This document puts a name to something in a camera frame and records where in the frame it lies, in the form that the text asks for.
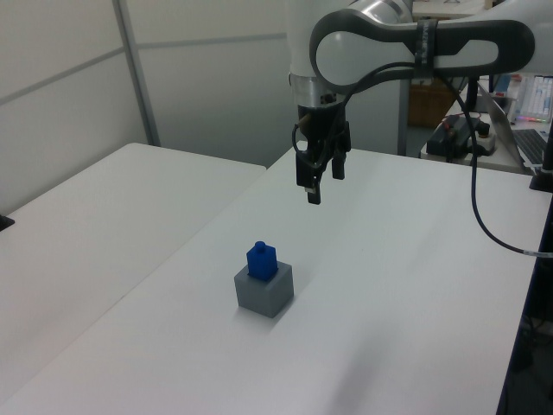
cable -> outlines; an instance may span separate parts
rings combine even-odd
[[[340,105],[342,106],[342,110],[345,110],[346,109],[346,105],[347,103],[349,102],[349,100],[351,99],[351,97],[357,92],[357,90],[359,89],[359,86],[361,85],[364,85],[366,82],[368,83],[368,81],[371,80],[371,78],[374,78],[375,75],[377,75],[378,73],[381,73],[387,69],[390,69],[390,68],[393,68],[393,67],[415,67],[415,65],[412,63],[412,62],[394,62],[394,63],[389,63],[389,64],[386,64],[386,65],[383,65],[381,67],[377,67],[376,69],[372,70],[370,73],[368,73],[367,75],[365,75],[363,78],[361,78],[351,89],[350,91],[347,93],[346,97],[344,98],[344,100],[340,103]],[[449,89],[449,91],[455,96],[455,100],[457,101],[457,103],[459,104],[459,106],[461,107],[461,111],[463,113],[463,115],[465,116],[465,118],[467,119],[467,124],[468,124],[468,129],[470,130],[470,135],[471,135],[471,139],[472,139],[472,145],[473,145],[473,149],[476,149],[478,147],[478,143],[476,141],[476,131],[474,129],[474,125],[473,123],[471,122],[470,120],[470,113],[467,109],[467,107],[465,106],[465,103],[463,102],[463,100],[461,99],[461,96],[459,94],[459,91],[457,91],[453,85],[451,85],[451,82],[449,82],[448,79],[446,79],[441,73],[440,71],[435,71],[434,75],[440,79],[443,84]],[[377,83],[375,82],[374,85],[369,85],[368,87],[371,87],[371,86],[375,86],[377,85]],[[312,162],[310,160],[308,160],[303,154],[302,152],[298,149],[297,147],[297,141],[296,141],[296,132],[297,130],[300,128],[298,124],[295,124],[294,125],[294,129],[292,130],[292,145],[294,147],[294,150],[296,151],[296,154],[297,156],[302,160],[303,163],[307,164],[311,169],[318,169],[320,168],[325,160],[327,159],[327,152],[328,152],[328,146],[330,143],[333,142],[334,140],[334,131],[336,130],[336,126],[338,124],[338,120],[340,119],[340,113],[341,112],[338,112],[336,114],[336,116],[334,117],[334,120],[333,120],[333,123],[330,127],[330,130],[328,132],[328,136],[327,136],[327,140],[325,140],[324,144],[323,144],[323,149],[322,149],[322,152],[319,156],[319,159],[316,161],[316,162]],[[507,243],[505,243],[503,240],[499,239],[498,237],[496,237],[493,233],[491,233],[488,228],[486,227],[486,225],[484,224],[484,221],[482,220],[482,218],[480,217],[480,212],[478,210],[478,204],[476,202],[476,172],[477,172],[477,168],[478,168],[478,156],[476,154],[476,152],[473,152],[473,157],[472,157],[472,160],[471,160],[471,167],[472,167],[472,176],[471,176],[471,202],[472,202],[472,206],[473,206],[473,212],[474,212],[474,217],[476,218],[476,221],[478,222],[478,224],[480,225],[480,228],[482,229],[482,231],[484,231],[484,233],[487,235],[488,238],[490,238],[491,240],[493,240],[496,244],[500,245],[500,246],[503,246],[505,249],[508,249],[509,251],[513,251],[513,252],[516,252],[516,253],[521,253],[523,255],[527,255],[527,256],[531,256],[531,257],[536,257],[536,258],[542,258],[542,259],[553,259],[553,252],[536,252],[536,251],[528,251],[528,250],[524,250],[524,249],[520,249],[520,248],[517,248],[515,246],[511,246]]]
[[[451,85],[451,83],[439,71],[435,71],[435,76],[437,78],[439,78],[444,83],[444,85],[449,89],[449,91],[455,96],[455,99],[457,100],[457,103],[461,107],[461,110],[462,110],[463,114],[465,115],[465,118],[467,119],[468,128],[470,130],[470,135],[471,135],[471,138],[472,138],[473,148],[476,149],[476,147],[478,145],[477,142],[476,142],[476,131],[474,130],[473,123],[470,121],[470,114],[468,112],[467,107],[465,106],[465,103],[461,99],[461,96],[459,95],[459,91],[455,90],[453,85]],[[527,250],[524,250],[524,249],[517,248],[515,246],[511,246],[511,245],[505,243],[504,241],[502,241],[501,239],[497,238],[493,233],[491,233],[488,230],[486,225],[484,225],[484,222],[482,221],[482,218],[480,217],[480,212],[478,210],[478,205],[476,203],[476,170],[477,170],[477,163],[478,163],[478,156],[474,152],[473,153],[473,158],[471,160],[472,179],[471,179],[470,195],[471,195],[471,202],[472,202],[472,205],[473,205],[474,217],[476,218],[476,221],[480,225],[480,228],[482,229],[482,231],[484,231],[484,233],[491,240],[493,240],[493,242],[503,246],[504,248],[506,248],[510,251],[517,252],[517,253],[522,253],[524,255],[528,255],[528,256],[536,257],[536,258],[553,259],[553,252],[527,251]]]
[[[298,124],[294,124],[294,129],[292,130],[292,146],[294,147],[294,150],[296,151],[297,156],[307,164],[311,169],[318,169],[324,164],[325,160],[327,159],[327,152],[329,149],[330,144],[334,140],[334,132],[336,131],[336,127],[338,126],[338,121],[340,120],[340,114],[343,110],[346,109],[346,105],[351,99],[351,97],[358,91],[359,87],[361,85],[364,85],[367,81],[371,80],[371,78],[374,78],[375,75],[378,73],[381,73],[387,69],[391,69],[393,67],[415,67],[415,64],[412,62],[394,62],[394,63],[388,63],[386,65],[383,65],[381,67],[377,67],[376,69],[369,72],[367,75],[365,75],[363,78],[361,78],[358,82],[355,83],[354,86],[349,90],[349,92],[346,94],[344,100],[340,103],[341,105],[341,111],[338,111],[336,116],[334,117],[333,123],[330,126],[330,130],[328,131],[327,139],[325,140],[322,148],[322,152],[319,155],[319,158],[316,162],[312,162],[311,160],[308,160],[298,149],[297,147],[297,141],[296,141],[296,133],[297,130],[300,128]]]

white wall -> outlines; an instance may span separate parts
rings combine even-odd
[[[162,146],[267,167],[291,147],[284,0],[124,3]],[[353,147],[397,153],[399,96],[395,82],[352,100]]]
[[[0,213],[146,142],[111,0],[0,0],[0,39]]]

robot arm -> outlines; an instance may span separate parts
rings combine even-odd
[[[351,148],[344,95],[386,80],[431,77],[435,69],[448,77],[475,77],[553,68],[547,48],[553,34],[552,0],[508,0],[478,16],[418,24],[411,19],[411,0],[350,3],[287,2],[290,84],[298,128],[308,140],[308,148],[297,151],[296,177],[312,203],[321,201],[319,183],[331,159],[334,178],[344,178]],[[411,67],[389,68],[364,79],[394,62]]]

gray cube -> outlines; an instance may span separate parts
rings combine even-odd
[[[294,296],[292,266],[278,262],[278,271],[269,281],[250,277],[248,265],[234,277],[238,305],[267,317],[276,316]]]

